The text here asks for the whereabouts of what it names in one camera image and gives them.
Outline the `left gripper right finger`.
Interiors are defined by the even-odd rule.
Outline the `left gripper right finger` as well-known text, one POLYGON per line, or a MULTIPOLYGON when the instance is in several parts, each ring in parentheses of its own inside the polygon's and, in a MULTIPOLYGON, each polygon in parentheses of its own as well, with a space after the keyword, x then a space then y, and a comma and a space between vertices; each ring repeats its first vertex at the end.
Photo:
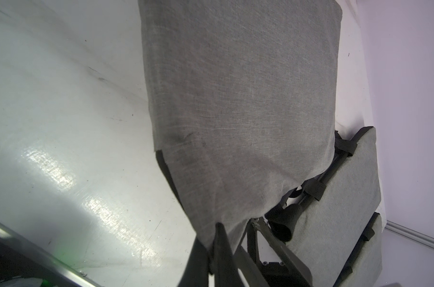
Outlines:
POLYGON ((216 287, 243 287, 244 283, 233 259, 225 227, 218 222, 215 230, 213 243, 214 285, 216 287))

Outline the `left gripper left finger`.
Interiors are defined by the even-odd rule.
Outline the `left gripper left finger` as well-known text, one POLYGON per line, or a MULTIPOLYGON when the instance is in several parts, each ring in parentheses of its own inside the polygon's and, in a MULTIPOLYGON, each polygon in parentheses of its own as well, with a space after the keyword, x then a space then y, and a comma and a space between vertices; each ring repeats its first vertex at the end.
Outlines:
POLYGON ((206 247, 195 238, 178 287, 208 287, 209 258, 206 247))

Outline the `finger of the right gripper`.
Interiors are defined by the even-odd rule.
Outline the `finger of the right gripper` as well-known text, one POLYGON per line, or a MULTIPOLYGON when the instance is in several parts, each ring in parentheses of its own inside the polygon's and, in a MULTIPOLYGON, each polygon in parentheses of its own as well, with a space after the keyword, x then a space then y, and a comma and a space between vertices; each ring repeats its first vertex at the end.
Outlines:
POLYGON ((245 232, 246 247, 239 246, 234 254, 243 275, 245 287, 312 287, 310 269, 280 240, 263 218, 249 221, 245 232), (280 262, 262 262, 259 257, 258 234, 279 257, 280 262))

